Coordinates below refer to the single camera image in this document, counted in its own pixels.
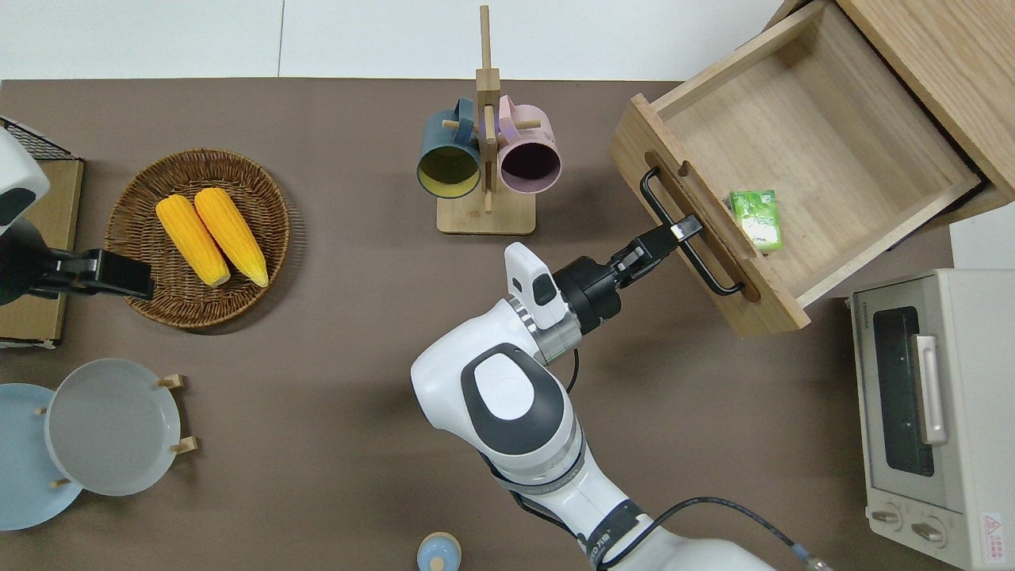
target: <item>oven handle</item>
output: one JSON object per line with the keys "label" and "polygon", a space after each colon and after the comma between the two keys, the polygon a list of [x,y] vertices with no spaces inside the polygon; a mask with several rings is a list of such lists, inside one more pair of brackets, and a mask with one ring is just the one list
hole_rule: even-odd
{"label": "oven handle", "polygon": [[920,438],[924,444],[944,444],[944,407],[941,403],[941,377],[938,375],[938,339],[934,336],[912,336],[912,354],[916,356],[915,388],[917,389],[917,416],[920,420]]}

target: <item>corn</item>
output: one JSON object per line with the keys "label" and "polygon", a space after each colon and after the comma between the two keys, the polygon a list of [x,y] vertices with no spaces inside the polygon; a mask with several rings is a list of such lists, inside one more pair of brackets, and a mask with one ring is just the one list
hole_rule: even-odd
{"label": "corn", "polygon": [[173,194],[161,199],[155,205],[155,214],[201,281],[215,288],[229,278],[229,269],[225,267],[222,254],[187,197]]}
{"label": "corn", "polygon": [[194,205],[232,265],[260,287],[267,288],[268,267],[264,254],[229,195],[220,188],[206,188],[194,197]]}

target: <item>cable connector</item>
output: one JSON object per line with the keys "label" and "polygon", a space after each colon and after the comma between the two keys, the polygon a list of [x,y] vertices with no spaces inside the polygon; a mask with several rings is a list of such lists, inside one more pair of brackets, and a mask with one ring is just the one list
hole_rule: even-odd
{"label": "cable connector", "polygon": [[811,555],[804,546],[800,544],[794,544],[792,548],[793,554],[800,558],[804,562],[805,571],[834,571],[831,565],[828,565],[823,560]]}
{"label": "cable connector", "polygon": [[804,569],[807,571],[834,571],[831,568],[831,565],[828,565],[813,555],[804,560]]}

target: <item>plate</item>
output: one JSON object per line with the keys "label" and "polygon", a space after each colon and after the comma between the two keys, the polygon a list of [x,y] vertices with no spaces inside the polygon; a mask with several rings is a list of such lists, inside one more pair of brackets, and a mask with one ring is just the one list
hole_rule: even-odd
{"label": "plate", "polygon": [[199,148],[171,154],[147,166],[124,189],[106,227],[106,247],[151,264],[155,295],[150,302],[126,298],[141,315],[181,330],[210,328],[246,312],[267,293],[229,264],[229,279],[206,285],[162,229],[155,205],[171,194],[191,201],[208,187],[219,187],[236,205],[268,266],[268,288],[275,282],[289,246],[285,198],[257,162],[220,149]]}
{"label": "plate", "polygon": [[85,490],[127,496],[170,470],[180,412],[158,376],[122,359],[82,365],[64,379],[46,415],[46,446],[60,472]]}
{"label": "plate", "polygon": [[46,418],[53,391],[23,383],[0,385],[0,531],[24,529],[47,521],[81,493],[71,483],[50,488],[63,478],[46,449]]}

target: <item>pink mug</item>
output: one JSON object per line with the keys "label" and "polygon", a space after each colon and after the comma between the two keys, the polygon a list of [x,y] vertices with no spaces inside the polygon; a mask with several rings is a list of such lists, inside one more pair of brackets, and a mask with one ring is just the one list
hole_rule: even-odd
{"label": "pink mug", "polygon": [[[500,134],[497,151],[500,180],[504,186],[524,194],[543,192],[560,177],[560,153],[550,120],[533,104],[515,104],[507,95],[500,97]],[[523,121],[538,120],[539,127],[519,129]]]}

